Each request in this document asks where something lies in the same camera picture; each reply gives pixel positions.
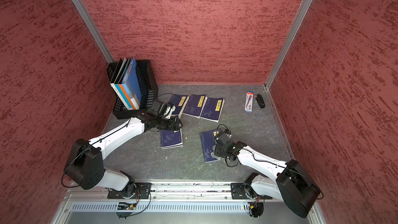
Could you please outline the white blue pen box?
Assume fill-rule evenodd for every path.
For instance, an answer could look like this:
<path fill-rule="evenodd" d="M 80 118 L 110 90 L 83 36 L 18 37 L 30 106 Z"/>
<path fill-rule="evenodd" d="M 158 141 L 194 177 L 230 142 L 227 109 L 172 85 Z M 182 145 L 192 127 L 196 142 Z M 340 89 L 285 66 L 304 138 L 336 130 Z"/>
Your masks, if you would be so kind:
<path fill-rule="evenodd" d="M 246 93 L 246 102 L 245 102 L 245 112 L 246 113 L 252 113 L 253 98 L 254 98 L 253 92 Z"/>

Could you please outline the small black device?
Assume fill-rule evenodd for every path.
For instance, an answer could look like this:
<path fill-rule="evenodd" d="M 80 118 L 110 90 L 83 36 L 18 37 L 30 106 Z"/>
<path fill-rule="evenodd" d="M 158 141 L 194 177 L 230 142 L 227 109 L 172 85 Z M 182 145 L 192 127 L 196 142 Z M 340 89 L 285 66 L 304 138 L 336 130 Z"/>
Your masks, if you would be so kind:
<path fill-rule="evenodd" d="M 256 102 L 260 108 L 265 108 L 265 102 L 261 94 L 256 95 Z"/>

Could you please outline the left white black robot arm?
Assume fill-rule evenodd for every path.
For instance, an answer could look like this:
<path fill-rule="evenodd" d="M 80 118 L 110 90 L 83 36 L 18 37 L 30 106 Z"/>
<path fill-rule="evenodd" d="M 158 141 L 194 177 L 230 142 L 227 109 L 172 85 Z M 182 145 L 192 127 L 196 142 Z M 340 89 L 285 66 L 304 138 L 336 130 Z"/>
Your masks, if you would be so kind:
<path fill-rule="evenodd" d="M 103 187 L 130 199 L 136 196 L 135 179 L 124 172 L 106 169 L 103 161 L 120 146 L 148 130 L 179 131 L 182 127 L 177 116 L 163 117 L 140 111 L 101 136 L 88 141 L 77 140 L 70 150 L 63 176 L 68 176 L 84 190 Z"/>

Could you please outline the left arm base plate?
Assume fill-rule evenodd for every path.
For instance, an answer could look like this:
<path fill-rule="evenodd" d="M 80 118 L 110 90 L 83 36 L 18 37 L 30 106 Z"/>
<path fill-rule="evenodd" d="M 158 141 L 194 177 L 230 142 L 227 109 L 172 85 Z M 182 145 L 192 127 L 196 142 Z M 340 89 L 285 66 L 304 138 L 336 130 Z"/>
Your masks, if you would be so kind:
<path fill-rule="evenodd" d="M 149 199 L 152 183 L 129 183 L 122 191 L 108 190 L 108 199 Z"/>

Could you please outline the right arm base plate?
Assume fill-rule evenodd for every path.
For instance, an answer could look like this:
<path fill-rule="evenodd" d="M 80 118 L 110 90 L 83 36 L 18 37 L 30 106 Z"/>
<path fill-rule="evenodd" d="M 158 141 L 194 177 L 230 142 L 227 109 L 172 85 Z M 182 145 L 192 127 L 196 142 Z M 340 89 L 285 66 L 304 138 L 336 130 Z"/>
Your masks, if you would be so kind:
<path fill-rule="evenodd" d="M 249 200 L 256 201 L 260 200 L 272 200 L 273 198 L 266 195 L 258 195 L 254 190 L 246 183 L 232 183 L 231 197 L 233 200 Z"/>

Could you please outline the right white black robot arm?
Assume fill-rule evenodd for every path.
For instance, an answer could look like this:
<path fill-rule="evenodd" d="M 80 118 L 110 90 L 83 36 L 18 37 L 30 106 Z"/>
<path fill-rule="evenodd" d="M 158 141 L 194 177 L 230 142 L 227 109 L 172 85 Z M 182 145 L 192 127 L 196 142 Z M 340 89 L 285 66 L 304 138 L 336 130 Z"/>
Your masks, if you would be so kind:
<path fill-rule="evenodd" d="M 320 187 L 296 160 L 288 162 L 268 157 L 243 142 L 234 142 L 223 131 L 214 137 L 214 155 L 257 171 L 244 182 L 245 194 L 281 200 L 295 215 L 306 218 L 323 194 Z"/>

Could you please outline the white teal upright book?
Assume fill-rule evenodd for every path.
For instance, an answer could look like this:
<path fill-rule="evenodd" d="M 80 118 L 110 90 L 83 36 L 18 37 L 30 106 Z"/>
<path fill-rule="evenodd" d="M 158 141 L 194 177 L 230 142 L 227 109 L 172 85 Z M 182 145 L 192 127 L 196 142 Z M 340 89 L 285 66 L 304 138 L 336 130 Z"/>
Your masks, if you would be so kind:
<path fill-rule="evenodd" d="M 124 104 L 126 109 L 132 110 L 133 109 L 132 105 L 129 102 L 129 100 L 127 99 L 127 96 L 125 95 L 125 93 L 123 91 L 124 87 L 120 86 L 121 82 L 123 80 L 123 77 L 124 77 L 125 68 L 126 68 L 126 66 L 128 66 L 128 64 L 129 64 L 129 59 L 127 59 L 127 58 L 119 60 L 119 62 L 117 63 L 116 69 L 114 71 L 114 74 L 111 78 L 110 85 L 114 89 L 115 93 L 117 94 L 119 99 L 122 101 L 122 103 Z"/>

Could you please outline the purple book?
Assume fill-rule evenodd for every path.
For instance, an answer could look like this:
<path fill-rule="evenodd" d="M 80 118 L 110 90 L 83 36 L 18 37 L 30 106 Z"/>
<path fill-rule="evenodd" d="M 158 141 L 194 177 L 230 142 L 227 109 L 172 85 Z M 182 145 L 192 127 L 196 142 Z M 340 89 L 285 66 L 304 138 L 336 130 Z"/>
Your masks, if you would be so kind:
<path fill-rule="evenodd" d="M 202 152 L 205 163 L 214 162 L 218 160 L 218 158 L 214 156 L 214 148 L 216 146 L 214 137 L 217 134 L 218 132 L 216 129 L 200 132 Z"/>
<path fill-rule="evenodd" d="M 191 117 L 200 118 L 205 101 L 206 101 L 205 94 L 190 95 L 188 102 L 182 113 Z"/>
<path fill-rule="evenodd" d="M 224 105 L 224 98 L 206 97 L 200 118 L 219 122 Z"/>
<path fill-rule="evenodd" d="M 168 131 L 161 130 L 161 149 L 182 147 L 182 130 L 181 128 L 178 131 Z"/>

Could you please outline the blue orange upright folder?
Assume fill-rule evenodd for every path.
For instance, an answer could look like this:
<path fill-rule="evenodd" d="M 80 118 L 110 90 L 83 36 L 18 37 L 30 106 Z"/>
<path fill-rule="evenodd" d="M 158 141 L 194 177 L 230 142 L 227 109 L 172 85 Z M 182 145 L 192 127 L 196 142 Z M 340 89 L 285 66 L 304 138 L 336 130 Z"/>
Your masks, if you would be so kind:
<path fill-rule="evenodd" d="M 120 87 L 128 103 L 128 109 L 138 110 L 140 109 L 142 94 L 140 90 L 140 84 L 137 77 L 137 62 L 135 58 L 129 59 L 126 65 L 123 78 L 120 83 Z"/>

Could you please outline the blue book back left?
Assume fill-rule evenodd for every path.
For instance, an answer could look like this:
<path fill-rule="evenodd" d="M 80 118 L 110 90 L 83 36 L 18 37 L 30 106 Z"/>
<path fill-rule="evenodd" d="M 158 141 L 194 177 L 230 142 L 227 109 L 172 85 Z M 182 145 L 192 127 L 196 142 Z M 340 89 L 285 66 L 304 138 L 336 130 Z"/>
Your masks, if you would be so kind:
<path fill-rule="evenodd" d="M 175 109 L 173 110 L 171 116 L 178 116 L 180 118 L 186 107 L 188 99 L 189 99 L 188 95 L 180 95 L 180 94 L 173 95 L 169 100 L 169 103 L 175 106 Z"/>

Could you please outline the aluminium rail frame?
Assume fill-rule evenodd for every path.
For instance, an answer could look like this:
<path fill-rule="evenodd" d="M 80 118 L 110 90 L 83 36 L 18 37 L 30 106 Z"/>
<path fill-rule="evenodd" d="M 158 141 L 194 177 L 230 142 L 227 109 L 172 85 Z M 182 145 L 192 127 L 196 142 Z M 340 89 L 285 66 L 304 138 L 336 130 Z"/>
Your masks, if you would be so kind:
<path fill-rule="evenodd" d="M 59 210 L 57 211 L 52 223 L 64 224 L 67 218 L 73 213 L 70 208 L 74 202 L 119 202 L 127 204 L 131 209 L 136 208 L 142 202 L 246 202 L 249 200 L 233 200 L 231 197 L 231 187 L 228 182 L 176 182 L 176 181 L 155 181 L 151 182 L 152 187 L 149 199 L 108 199 L 108 190 L 105 188 L 94 188 L 83 190 L 80 188 L 71 189 L 64 197 Z M 127 218 L 135 213 L 116 213 L 120 218 Z"/>

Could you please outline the black mesh file basket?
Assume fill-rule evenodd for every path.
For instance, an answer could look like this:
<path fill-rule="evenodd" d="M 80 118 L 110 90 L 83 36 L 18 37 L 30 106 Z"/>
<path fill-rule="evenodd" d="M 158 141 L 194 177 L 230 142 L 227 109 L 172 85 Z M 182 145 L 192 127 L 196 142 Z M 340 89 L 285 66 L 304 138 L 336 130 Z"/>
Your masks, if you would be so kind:
<path fill-rule="evenodd" d="M 149 60 L 136 60 L 137 77 L 140 84 L 142 100 L 139 110 L 148 109 L 155 98 L 158 97 L 158 86 Z M 107 69 L 107 75 L 111 81 L 118 62 L 111 63 Z M 117 100 L 113 109 L 113 114 L 117 119 L 128 119 L 137 110 L 127 110 L 122 101 L 117 96 Z"/>

